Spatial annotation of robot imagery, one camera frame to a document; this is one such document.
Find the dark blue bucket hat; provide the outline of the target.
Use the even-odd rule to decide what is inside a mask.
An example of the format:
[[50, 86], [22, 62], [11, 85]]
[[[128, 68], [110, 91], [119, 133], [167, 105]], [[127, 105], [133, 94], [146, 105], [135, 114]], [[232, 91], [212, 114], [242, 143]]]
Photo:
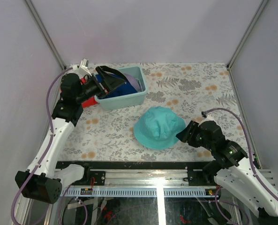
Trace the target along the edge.
[[104, 98], [114, 98], [129, 94], [135, 94], [137, 91], [134, 89], [134, 87], [127, 81], [125, 84], [118, 87], [112, 94], [105, 96]]

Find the teal bucket hat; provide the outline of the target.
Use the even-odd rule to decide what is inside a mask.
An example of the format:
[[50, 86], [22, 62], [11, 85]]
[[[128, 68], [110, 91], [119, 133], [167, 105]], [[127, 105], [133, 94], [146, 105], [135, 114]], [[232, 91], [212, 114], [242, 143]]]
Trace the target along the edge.
[[170, 108], [151, 107], [134, 125], [134, 136], [144, 147], [164, 150], [174, 146], [179, 139], [176, 135], [186, 128], [183, 118]]

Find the red cloth hat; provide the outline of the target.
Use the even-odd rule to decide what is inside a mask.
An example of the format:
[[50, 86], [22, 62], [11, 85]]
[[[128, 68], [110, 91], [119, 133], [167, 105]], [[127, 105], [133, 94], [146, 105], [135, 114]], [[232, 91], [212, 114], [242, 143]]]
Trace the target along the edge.
[[83, 108], [97, 104], [97, 101], [94, 99], [94, 96], [98, 93], [98, 85], [95, 78], [90, 75], [85, 75], [81, 78], [81, 90]]

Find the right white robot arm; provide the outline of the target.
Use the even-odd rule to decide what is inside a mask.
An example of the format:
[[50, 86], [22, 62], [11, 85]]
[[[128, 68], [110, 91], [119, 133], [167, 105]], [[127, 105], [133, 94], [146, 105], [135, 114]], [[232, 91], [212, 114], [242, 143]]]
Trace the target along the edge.
[[225, 188], [253, 212], [259, 224], [278, 225], [278, 191], [254, 167], [246, 151], [225, 138], [215, 121], [191, 121], [176, 137], [211, 152], [214, 159], [202, 169], [206, 184]]

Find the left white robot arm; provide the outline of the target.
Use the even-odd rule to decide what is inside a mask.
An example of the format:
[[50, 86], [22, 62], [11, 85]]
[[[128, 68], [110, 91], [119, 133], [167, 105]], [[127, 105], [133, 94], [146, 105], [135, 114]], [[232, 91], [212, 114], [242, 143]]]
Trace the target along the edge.
[[62, 189], [76, 181], [81, 185], [91, 181], [91, 173], [81, 165], [70, 164], [59, 172], [55, 169], [65, 142], [83, 113], [82, 103], [94, 96], [104, 98], [128, 82], [125, 75], [116, 69], [98, 66], [96, 71], [101, 81], [87, 69], [84, 82], [69, 69], [60, 74], [60, 99], [53, 112], [47, 113], [50, 129], [27, 170], [18, 171], [15, 176], [18, 195], [54, 204]]

